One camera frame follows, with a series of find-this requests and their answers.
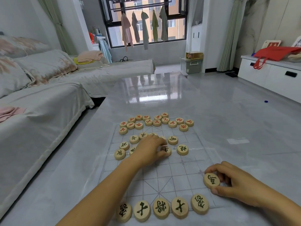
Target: right arm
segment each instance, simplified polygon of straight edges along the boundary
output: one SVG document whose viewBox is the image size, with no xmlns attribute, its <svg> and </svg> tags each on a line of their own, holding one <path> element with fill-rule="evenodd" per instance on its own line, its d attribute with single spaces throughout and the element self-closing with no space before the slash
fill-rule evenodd
<svg viewBox="0 0 301 226">
<path fill-rule="evenodd" d="M 301 225 L 301 207 L 281 193 L 273 190 L 252 175 L 228 162 L 208 167 L 205 173 L 217 172 L 221 182 L 228 187 L 216 186 L 213 194 L 238 199 L 248 205 L 264 208 L 276 213 L 285 225 Z"/>
</svg>

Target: round game piece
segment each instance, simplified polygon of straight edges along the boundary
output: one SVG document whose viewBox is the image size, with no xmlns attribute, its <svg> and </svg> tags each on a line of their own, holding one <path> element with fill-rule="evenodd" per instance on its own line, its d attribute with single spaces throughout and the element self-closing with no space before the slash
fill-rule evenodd
<svg viewBox="0 0 301 226">
<path fill-rule="evenodd" d="M 171 202 L 171 212 L 178 219 L 184 219 L 188 216 L 189 206 L 182 197 L 175 197 Z"/>
<path fill-rule="evenodd" d="M 169 121 L 168 122 L 168 127 L 175 128 L 176 126 L 177 126 L 177 122 L 175 122 L 175 121 Z"/>
<path fill-rule="evenodd" d="M 127 202 L 120 203 L 116 209 L 117 221 L 120 223 L 127 222 L 133 213 L 133 209 L 131 205 Z"/>
<path fill-rule="evenodd" d="M 147 119 L 144 121 L 146 126 L 152 126 L 153 125 L 153 120 Z"/>
<path fill-rule="evenodd" d="M 127 149 L 130 148 L 130 144 L 128 142 L 126 142 L 126 141 L 122 142 L 121 144 L 119 144 L 119 148 L 126 151 Z"/>
<path fill-rule="evenodd" d="M 151 215 L 151 208 L 147 201 L 138 201 L 134 206 L 134 217 L 139 222 L 147 221 Z"/>
<path fill-rule="evenodd" d="M 175 136 L 168 137 L 168 143 L 170 145 L 176 145 L 178 142 L 179 142 L 178 137 Z"/>
<path fill-rule="evenodd" d="M 131 149 L 130 149 L 130 156 L 134 153 L 134 151 L 135 151 L 135 148 L 134 147 L 132 147 Z"/>
<path fill-rule="evenodd" d="M 120 134 L 120 135 L 124 135 L 124 134 L 126 134 L 126 133 L 128 133 L 128 129 L 127 129 L 126 127 L 123 127 L 123 128 L 120 128 L 120 129 L 119 129 L 119 134 Z"/>
<path fill-rule="evenodd" d="M 116 160 L 122 160 L 126 156 L 126 152 L 123 149 L 115 151 L 114 157 Z"/>
<path fill-rule="evenodd" d="M 128 129 L 133 129 L 133 128 L 135 128 L 135 123 L 130 122 L 130 123 L 128 123 L 128 124 L 126 125 L 126 127 L 127 127 Z"/>
<path fill-rule="evenodd" d="M 161 121 L 160 120 L 154 120 L 153 125 L 156 126 L 156 127 L 161 126 Z"/>
<path fill-rule="evenodd" d="M 139 134 L 139 139 L 143 139 L 143 138 L 145 138 L 145 137 L 147 137 L 148 136 L 148 134 L 146 133 L 146 132 L 143 132 L 143 133 L 140 133 Z"/>
<path fill-rule="evenodd" d="M 187 124 L 180 124 L 179 129 L 182 132 L 187 132 L 188 131 L 188 125 Z"/>
<path fill-rule="evenodd" d="M 201 194 L 195 194 L 192 196 L 190 203 L 191 203 L 192 209 L 197 214 L 204 215 L 208 212 L 209 202 L 205 198 L 205 196 L 203 196 Z"/>
<path fill-rule="evenodd" d="M 184 119 L 179 117 L 179 118 L 176 118 L 175 121 L 177 122 L 177 124 L 183 124 L 184 123 Z"/>
<path fill-rule="evenodd" d="M 168 156 L 171 155 L 171 149 L 168 146 L 162 146 L 161 151 L 167 152 Z"/>
<path fill-rule="evenodd" d="M 161 113 L 161 117 L 168 117 L 168 113 Z"/>
<path fill-rule="evenodd" d="M 133 122 L 133 123 L 135 123 L 135 122 L 136 122 L 136 118 L 134 118 L 134 117 L 131 117 L 131 118 L 129 118 L 128 122 L 129 122 L 129 123 L 130 123 L 130 122 Z"/>
<path fill-rule="evenodd" d="M 145 115 L 145 116 L 142 117 L 142 120 L 145 121 L 145 120 L 147 120 L 149 118 L 151 118 L 149 115 Z"/>
<path fill-rule="evenodd" d="M 153 202 L 153 213 L 158 219 L 165 219 L 169 215 L 169 204 L 164 198 L 157 198 Z"/>
<path fill-rule="evenodd" d="M 135 119 L 136 119 L 136 121 L 141 121 L 141 120 L 142 120 L 142 115 L 137 115 L 137 116 L 135 117 Z"/>
<path fill-rule="evenodd" d="M 138 143 L 139 142 L 139 136 L 137 136 L 137 135 L 133 135 L 133 136 L 131 136 L 130 137 L 130 143 L 131 144 L 136 144 L 136 143 Z"/>
<path fill-rule="evenodd" d="M 209 189 L 211 189 L 212 187 L 215 186 L 219 186 L 220 185 L 220 180 L 217 177 L 217 175 L 213 174 L 213 173 L 207 173 L 204 175 L 203 178 L 203 182 L 205 184 L 205 186 L 207 186 Z"/>
<path fill-rule="evenodd" d="M 185 124 L 187 124 L 189 127 L 191 127 L 194 125 L 194 121 L 189 119 L 189 120 L 185 121 Z"/>
<path fill-rule="evenodd" d="M 161 115 L 157 115 L 154 117 L 154 120 L 161 120 L 162 119 L 162 116 Z"/>
<path fill-rule="evenodd" d="M 122 127 L 126 127 L 126 125 L 128 124 L 127 121 L 123 121 L 119 124 L 119 127 L 122 128 Z"/>
<path fill-rule="evenodd" d="M 138 123 L 135 124 L 135 129 L 140 130 L 142 128 L 143 128 L 143 123 L 142 122 L 138 122 Z"/>
<path fill-rule="evenodd" d="M 162 122 L 162 124 L 168 124 L 169 118 L 168 117 L 163 117 L 161 122 Z"/>
<path fill-rule="evenodd" d="M 179 155 L 182 155 L 182 156 L 185 156 L 188 154 L 188 147 L 184 144 L 180 144 L 178 147 L 177 147 L 177 153 Z"/>
</svg>

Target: green curtain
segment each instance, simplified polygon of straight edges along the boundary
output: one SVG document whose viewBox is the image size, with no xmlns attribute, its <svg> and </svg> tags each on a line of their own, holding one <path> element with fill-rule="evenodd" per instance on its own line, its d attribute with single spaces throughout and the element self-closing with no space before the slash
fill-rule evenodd
<svg viewBox="0 0 301 226">
<path fill-rule="evenodd" d="M 231 17 L 228 24 L 228 32 L 225 39 L 225 47 L 217 71 L 227 71 L 233 69 L 241 19 L 243 17 L 242 1 L 243 0 L 234 0 Z"/>
<path fill-rule="evenodd" d="M 62 17 L 56 0 L 38 0 L 42 8 L 53 22 L 62 50 L 68 55 L 76 55 L 74 44 L 62 24 Z"/>
</svg>

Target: person's hand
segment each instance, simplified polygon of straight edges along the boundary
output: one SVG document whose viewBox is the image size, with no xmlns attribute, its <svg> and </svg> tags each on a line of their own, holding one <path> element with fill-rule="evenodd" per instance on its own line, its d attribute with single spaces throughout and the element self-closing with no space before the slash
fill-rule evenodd
<svg viewBox="0 0 301 226">
<path fill-rule="evenodd" d="M 140 167 L 152 165 L 156 160 L 167 156 L 164 151 L 157 152 L 160 145 L 167 145 L 166 140 L 149 135 L 139 142 L 131 157 Z"/>
<path fill-rule="evenodd" d="M 230 187 L 216 186 L 213 194 L 238 199 L 248 205 L 263 207 L 265 200 L 274 191 L 252 175 L 226 161 L 208 167 L 205 173 L 217 172 L 221 182 Z"/>
</svg>

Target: red bag handle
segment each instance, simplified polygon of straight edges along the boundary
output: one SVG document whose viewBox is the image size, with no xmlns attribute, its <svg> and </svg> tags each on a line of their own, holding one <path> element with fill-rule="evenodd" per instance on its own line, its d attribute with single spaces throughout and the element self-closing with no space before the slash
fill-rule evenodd
<svg viewBox="0 0 301 226">
<path fill-rule="evenodd" d="M 259 57 L 259 58 L 257 59 L 256 63 L 255 63 L 254 66 L 253 66 L 254 69 L 260 70 L 260 69 L 262 68 L 262 66 L 265 64 L 265 62 L 268 60 L 268 58 L 265 58 L 265 59 L 263 60 L 262 64 L 259 65 L 259 62 L 260 62 L 260 59 L 261 59 L 261 58 L 262 58 L 262 57 Z"/>
</svg>

